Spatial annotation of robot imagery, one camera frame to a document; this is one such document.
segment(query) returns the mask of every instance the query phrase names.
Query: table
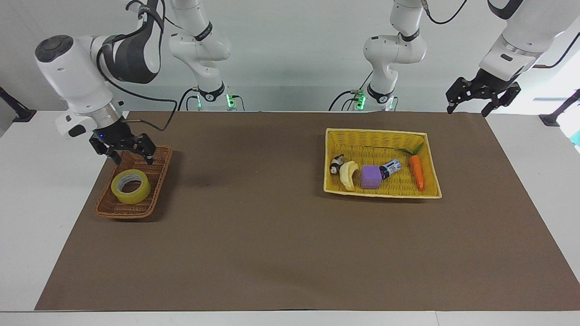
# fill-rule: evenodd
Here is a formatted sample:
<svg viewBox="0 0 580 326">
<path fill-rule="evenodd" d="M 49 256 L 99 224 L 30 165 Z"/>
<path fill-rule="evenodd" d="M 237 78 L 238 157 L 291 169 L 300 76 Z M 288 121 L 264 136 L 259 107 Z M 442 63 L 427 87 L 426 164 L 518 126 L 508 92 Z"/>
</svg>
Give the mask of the table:
<svg viewBox="0 0 580 326">
<path fill-rule="evenodd" d="M 70 230 L 104 162 L 86 140 L 63 140 L 52 121 L 60 113 L 40 112 L 28 124 L 14 124 L 0 139 L 0 310 L 30 311 L 52 271 Z M 546 128 L 537 117 L 492 115 L 492 130 L 528 191 L 572 270 L 580 275 L 580 207 L 575 207 L 575 185 L 580 182 L 580 156 L 558 130 Z M 35 205 L 27 205 L 35 200 Z M 42 215 L 44 220 L 33 216 Z M 248 324 L 335 323 L 455 325 L 462 320 L 490 320 L 514 324 L 576 324 L 580 312 L 571 313 L 360 313 L 293 311 L 272 313 L 2 313 L 7 324 L 74 323 L 140 319 L 155 324 L 168 318 L 179 323 Z"/>
</svg>

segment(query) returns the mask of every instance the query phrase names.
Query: tape roll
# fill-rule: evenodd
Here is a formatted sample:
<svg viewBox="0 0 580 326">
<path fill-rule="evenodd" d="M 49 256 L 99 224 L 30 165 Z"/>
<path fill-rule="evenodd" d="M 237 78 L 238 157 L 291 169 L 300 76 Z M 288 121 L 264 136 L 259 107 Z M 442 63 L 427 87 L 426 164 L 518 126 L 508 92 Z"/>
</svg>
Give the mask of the tape roll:
<svg viewBox="0 0 580 326">
<path fill-rule="evenodd" d="M 125 185 L 127 185 L 129 182 L 133 181 L 141 182 L 139 188 L 130 193 L 124 193 L 123 187 L 125 187 Z M 111 191 L 123 204 L 134 205 L 142 202 L 145 200 L 145 198 L 147 198 L 151 192 L 151 184 L 149 183 L 149 180 L 143 171 L 131 169 L 117 174 L 111 183 Z"/>
</svg>

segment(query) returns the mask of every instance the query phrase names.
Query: toy vegetable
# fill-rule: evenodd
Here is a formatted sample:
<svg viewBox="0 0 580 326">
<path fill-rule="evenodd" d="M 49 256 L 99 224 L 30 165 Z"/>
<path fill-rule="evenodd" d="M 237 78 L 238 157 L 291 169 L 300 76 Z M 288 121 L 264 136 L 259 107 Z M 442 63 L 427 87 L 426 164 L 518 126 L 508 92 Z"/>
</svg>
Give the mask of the toy vegetable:
<svg viewBox="0 0 580 326">
<path fill-rule="evenodd" d="M 419 191 L 423 191 L 425 189 L 425 178 L 423 177 L 423 168 L 421 167 L 421 159 L 417 155 L 419 150 L 421 150 L 423 144 L 417 146 L 413 152 L 408 150 L 401 150 L 407 154 L 410 154 L 409 157 L 409 165 L 411 166 L 411 171 L 413 171 L 413 176 L 415 177 L 415 183 L 417 183 L 417 188 Z"/>
</svg>

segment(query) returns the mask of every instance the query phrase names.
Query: banana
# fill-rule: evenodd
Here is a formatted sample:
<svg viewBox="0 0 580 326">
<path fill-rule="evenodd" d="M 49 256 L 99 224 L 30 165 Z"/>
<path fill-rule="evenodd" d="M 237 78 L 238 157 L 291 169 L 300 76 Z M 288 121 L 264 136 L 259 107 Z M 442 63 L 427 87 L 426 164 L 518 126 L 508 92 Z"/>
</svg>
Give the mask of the banana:
<svg viewBox="0 0 580 326">
<path fill-rule="evenodd" d="M 358 164 L 354 161 L 344 163 L 340 167 L 340 182 L 344 184 L 348 191 L 354 191 L 353 173 L 356 170 L 358 170 Z"/>
</svg>

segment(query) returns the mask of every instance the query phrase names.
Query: purple cube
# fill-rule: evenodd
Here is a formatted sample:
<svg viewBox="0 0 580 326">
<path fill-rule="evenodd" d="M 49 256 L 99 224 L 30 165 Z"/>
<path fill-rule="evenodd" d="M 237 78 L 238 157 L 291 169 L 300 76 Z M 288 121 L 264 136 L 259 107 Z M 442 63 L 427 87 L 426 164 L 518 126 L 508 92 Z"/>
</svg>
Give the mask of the purple cube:
<svg viewBox="0 0 580 326">
<path fill-rule="evenodd" d="M 383 181 L 383 175 L 376 165 L 363 165 L 361 169 L 361 188 L 378 189 Z"/>
</svg>

